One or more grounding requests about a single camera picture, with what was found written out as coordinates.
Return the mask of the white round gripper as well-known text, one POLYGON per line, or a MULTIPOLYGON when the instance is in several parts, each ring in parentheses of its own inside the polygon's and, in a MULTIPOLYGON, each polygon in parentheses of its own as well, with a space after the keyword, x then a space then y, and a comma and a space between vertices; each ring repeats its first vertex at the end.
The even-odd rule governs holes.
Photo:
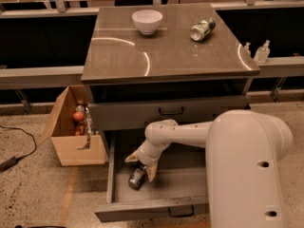
POLYGON ((137 150, 125 158, 125 162, 137 162, 143 163, 148 180, 153 181, 156 177, 159 159, 162 152, 169 147, 169 143, 153 144, 149 140, 145 140, 137 150))

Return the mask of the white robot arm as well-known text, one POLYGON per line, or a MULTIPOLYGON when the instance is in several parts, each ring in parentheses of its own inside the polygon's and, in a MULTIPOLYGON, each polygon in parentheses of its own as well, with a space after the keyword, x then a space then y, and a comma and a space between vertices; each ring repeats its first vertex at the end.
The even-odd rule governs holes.
POLYGON ((212 122, 149 124, 144 142, 125 160, 156 176, 162 152, 172 143, 205 150, 211 228, 287 228, 277 162, 294 143, 279 118, 231 110, 212 122))

